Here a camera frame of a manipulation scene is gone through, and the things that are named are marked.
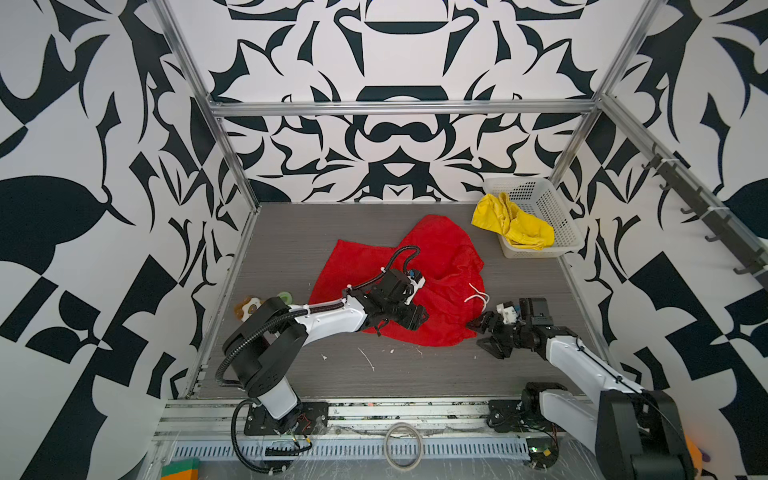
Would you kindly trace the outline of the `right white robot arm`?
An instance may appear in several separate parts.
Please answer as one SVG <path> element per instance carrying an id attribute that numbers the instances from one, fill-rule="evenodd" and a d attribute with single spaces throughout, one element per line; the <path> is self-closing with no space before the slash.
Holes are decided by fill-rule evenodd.
<path id="1" fill-rule="evenodd" d="M 554 437 L 558 430 L 595 456 L 606 479 L 697 479 L 702 459 L 687 439 L 674 400 L 649 390 L 600 359 L 570 328 L 555 325 L 545 299 L 505 302 L 470 321 L 478 345 L 503 360 L 529 350 L 564 373 L 584 394 L 556 382 L 530 382 L 517 405 L 493 401 L 487 425 Z"/>

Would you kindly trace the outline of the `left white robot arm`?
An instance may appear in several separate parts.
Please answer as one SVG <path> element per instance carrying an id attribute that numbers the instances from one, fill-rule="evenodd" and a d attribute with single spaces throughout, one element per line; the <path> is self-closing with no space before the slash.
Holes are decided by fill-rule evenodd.
<path id="1" fill-rule="evenodd" d="M 331 302 L 299 306 L 272 297 L 245 313 L 242 325 L 224 342 L 215 380 L 257 400 L 275 421 L 294 419 L 300 400 L 287 373 L 301 349 L 335 335 L 379 331 L 390 324 L 418 330 L 428 314 L 414 298 L 425 283 L 416 270 L 389 268 L 365 284 L 346 288 Z"/>

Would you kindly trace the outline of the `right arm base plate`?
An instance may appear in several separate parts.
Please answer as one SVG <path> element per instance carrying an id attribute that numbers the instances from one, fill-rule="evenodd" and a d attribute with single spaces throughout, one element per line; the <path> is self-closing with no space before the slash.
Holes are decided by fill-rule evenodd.
<path id="1" fill-rule="evenodd" d="M 528 397 L 490 400 L 488 408 L 486 425 L 497 433 L 533 431 L 540 423 L 535 404 Z"/>

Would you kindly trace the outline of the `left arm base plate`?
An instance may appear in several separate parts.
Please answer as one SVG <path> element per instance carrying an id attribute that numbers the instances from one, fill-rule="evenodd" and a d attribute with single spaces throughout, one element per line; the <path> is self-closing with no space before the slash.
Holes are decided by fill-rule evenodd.
<path id="1" fill-rule="evenodd" d="M 299 402 L 285 417 L 274 419 L 263 406 L 249 407 L 244 434 L 246 436 L 310 435 L 326 426 L 329 414 L 327 402 Z"/>

